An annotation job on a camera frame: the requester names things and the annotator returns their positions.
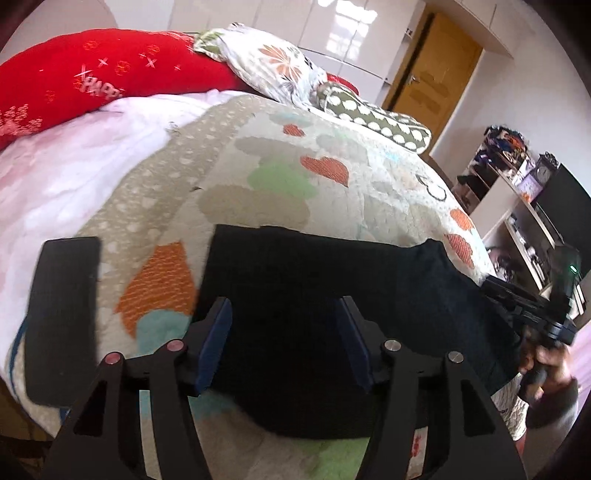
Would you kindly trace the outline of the dark sleeve right forearm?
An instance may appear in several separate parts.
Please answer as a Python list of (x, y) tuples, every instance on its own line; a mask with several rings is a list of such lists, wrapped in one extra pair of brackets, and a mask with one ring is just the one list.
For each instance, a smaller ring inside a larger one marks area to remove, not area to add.
[(572, 378), (553, 393), (544, 393), (528, 409), (528, 429), (541, 429), (558, 421), (566, 420), (576, 412), (578, 405), (578, 381)]

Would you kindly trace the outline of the person's right hand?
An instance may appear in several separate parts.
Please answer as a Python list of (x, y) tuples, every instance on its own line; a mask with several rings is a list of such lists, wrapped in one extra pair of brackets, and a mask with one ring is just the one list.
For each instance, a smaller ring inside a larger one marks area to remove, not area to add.
[(571, 372), (570, 350), (563, 344), (547, 348), (526, 340), (521, 347), (519, 373), (519, 397), (529, 405), (578, 385)]

